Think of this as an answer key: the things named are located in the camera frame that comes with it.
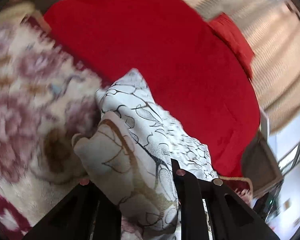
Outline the white patterned garment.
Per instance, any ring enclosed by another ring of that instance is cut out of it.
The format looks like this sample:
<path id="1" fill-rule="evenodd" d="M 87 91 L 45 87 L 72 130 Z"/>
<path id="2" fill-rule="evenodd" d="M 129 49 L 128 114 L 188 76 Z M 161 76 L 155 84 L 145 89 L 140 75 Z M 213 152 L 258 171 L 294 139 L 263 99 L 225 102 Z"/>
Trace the white patterned garment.
<path id="1" fill-rule="evenodd" d="M 96 92 L 101 120 L 72 145 L 91 181 L 122 213 L 123 239 L 180 239 L 172 160 L 197 178 L 217 177 L 208 147 L 159 106 L 140 72 Z"/>

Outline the grey bedside cabinet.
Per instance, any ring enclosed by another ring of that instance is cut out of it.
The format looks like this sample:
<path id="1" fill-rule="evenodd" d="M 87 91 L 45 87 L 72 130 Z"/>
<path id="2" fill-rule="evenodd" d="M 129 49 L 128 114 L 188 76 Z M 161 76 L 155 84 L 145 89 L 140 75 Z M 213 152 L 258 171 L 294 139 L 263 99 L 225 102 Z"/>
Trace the grey bedside cabinet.
<path id="1" fill-rule="evenodd" d="M 253 185 L 253 196 L 261 198 L 282 185 L 283 175 L 279 165 L 260 131 L 245 148 L 241 159 L 241 170 Z"/>

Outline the glass window door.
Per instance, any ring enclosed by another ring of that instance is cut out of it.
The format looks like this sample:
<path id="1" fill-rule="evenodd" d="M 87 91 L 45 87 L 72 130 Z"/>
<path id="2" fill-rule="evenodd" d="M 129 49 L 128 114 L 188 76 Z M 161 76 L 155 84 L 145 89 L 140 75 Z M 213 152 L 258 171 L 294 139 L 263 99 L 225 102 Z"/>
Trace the glass window door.
<path id="1" fill-rule="evenodd" d="M 296 167 L 300 163 L 300 141 L 292 150 L 280 158 L 277 163 L 283 176 Z"/>

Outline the red blanket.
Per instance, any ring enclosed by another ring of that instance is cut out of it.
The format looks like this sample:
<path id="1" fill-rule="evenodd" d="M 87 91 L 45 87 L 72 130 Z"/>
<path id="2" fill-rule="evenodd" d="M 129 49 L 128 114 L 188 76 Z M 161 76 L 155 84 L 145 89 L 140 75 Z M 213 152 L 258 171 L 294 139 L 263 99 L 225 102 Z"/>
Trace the red blanket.
<path id="1" fill-rule="evenodd" d="M 183 0 L 61 0 L 44 20 L 104 81 L 137 69 L 155 102 L 208 146 L 217 173 L 242 175 L 260 123 L 249 67 Z"/>

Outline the cream knitted curtain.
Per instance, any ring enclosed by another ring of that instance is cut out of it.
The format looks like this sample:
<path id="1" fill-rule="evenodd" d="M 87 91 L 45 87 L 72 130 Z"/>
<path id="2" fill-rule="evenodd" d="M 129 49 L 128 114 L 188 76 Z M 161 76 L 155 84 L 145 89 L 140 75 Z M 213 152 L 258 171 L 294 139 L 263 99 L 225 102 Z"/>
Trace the cream knitted curtain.
<path id="1" fill-rule="evenodd" d="M 300 113 L 300 13 L 291 0 L 184 0 L 203 19 L 226 13 L 255 56 L 252 84 L 270 132 Z"/>

